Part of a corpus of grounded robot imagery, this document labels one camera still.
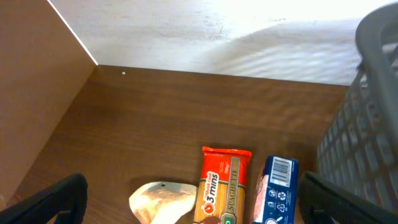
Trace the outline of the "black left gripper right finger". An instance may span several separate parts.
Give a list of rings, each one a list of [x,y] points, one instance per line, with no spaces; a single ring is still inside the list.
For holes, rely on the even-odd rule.
[[[304,223],[397,224],[397,215],[313,172],[301,175],[297,195]]]

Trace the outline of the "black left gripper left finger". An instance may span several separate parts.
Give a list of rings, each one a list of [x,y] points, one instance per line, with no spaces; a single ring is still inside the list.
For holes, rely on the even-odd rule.
[[[88,183],[74,173],[31,197],[3,210],[1,224],[54,223],[81,224],[88,200]]]

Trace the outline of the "blue Kimberly-Clark tissue box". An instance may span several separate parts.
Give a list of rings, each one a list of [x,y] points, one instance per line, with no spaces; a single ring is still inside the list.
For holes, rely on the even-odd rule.
[[[252,224],[294,224],[299,163],[269,156],[257,178]]]

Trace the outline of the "beige plastic packet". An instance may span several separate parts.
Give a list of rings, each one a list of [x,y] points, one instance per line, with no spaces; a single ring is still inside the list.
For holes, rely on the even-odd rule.
[[[129,206],[141,224],[174,224],[193,209],[197,191],[191,184],[149,182],[129,197]]]

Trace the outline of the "San Remo spaghetti packet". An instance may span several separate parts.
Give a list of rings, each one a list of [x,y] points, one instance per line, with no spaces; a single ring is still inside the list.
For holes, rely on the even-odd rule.
[[[202,147],[203,165],[193,223],[242,224],[252,153]]]

